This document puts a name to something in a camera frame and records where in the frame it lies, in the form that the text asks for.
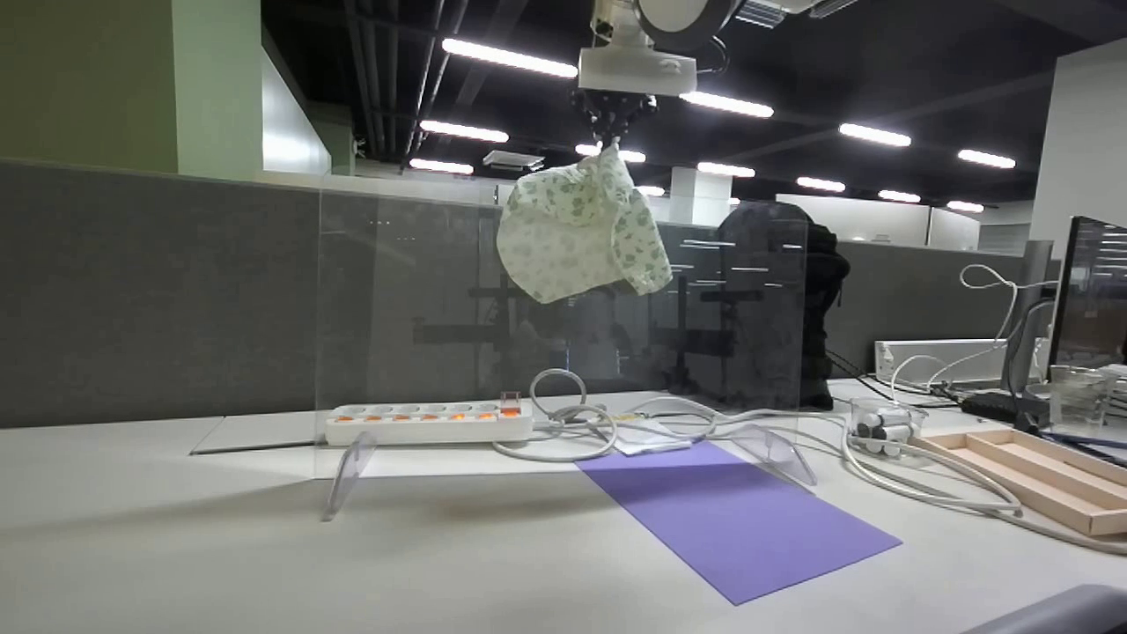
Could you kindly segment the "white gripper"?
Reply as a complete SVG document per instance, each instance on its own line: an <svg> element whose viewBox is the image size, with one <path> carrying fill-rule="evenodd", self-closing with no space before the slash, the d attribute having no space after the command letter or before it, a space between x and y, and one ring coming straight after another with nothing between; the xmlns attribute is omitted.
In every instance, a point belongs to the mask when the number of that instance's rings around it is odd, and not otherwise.
<svg viewBox="0 0 1127 634"><path fill-rule="evenodd" d="M655 95L696 88L696 61L663 54L655 40L687 35L696 22L696 0L593 0L593 47L576 54L576 110L588 123L594 155L609 146L603 106L593 92L626 92L617 106L613 146L655 110Z"/></svg>

